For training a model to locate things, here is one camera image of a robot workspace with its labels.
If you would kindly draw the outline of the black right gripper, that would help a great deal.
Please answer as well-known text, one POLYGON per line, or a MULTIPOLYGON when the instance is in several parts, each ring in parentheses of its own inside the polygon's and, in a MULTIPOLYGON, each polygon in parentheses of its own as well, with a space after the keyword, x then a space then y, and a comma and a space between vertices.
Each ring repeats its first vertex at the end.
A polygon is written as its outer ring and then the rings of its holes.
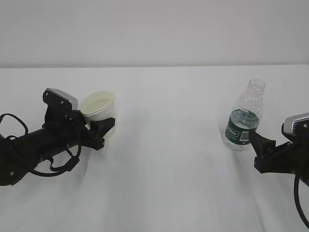
POLYGON ((254 168, 261 174, 296 174, 309 159, 309 147, 303 143, 286 142, 277 146, 275 140, 255 131, 249 132, 249 142, 256 153, 254 168))

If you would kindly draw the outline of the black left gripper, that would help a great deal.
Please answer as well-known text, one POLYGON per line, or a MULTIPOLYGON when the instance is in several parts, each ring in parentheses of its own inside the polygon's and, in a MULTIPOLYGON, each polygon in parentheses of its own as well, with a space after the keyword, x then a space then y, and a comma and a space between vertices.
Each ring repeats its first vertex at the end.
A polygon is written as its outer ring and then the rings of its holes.
POLYGON ((115 126, 115 118, 86 122, 79 110, 61 112, 47 110, 43 128, 55 135, 63 145, 81 145, 100 150, 104 147, 104 136, 115 126))

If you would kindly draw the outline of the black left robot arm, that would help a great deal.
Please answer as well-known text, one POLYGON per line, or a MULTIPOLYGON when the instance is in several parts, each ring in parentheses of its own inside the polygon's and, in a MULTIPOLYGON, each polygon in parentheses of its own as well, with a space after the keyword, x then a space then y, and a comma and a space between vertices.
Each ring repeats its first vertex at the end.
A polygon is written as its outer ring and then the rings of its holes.
POLYGON ((79 111, 45 122, 41 129, 29 132, 26 124, 13 114, 2 114, 17 120, 25 132, 22 136, 0 138, 0 184, 12 186, 31 173, 55 177, 70 172, 80 161, 83 147, 101 150, 104 136, 115 126, 115 118, 86 121, 79 111))

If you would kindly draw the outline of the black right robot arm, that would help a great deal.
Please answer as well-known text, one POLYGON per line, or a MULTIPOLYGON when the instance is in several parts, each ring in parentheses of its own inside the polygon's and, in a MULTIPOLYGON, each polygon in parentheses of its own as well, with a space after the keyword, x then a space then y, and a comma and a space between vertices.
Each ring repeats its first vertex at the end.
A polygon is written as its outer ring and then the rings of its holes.
POLYGON ((287 142, 277 146, 275 140, 256 132, 249 133, 249 141, 255 151, 254 168, 262 173, 300 175, 309 184, 309 141, 299 136, 282 133, 287 142))

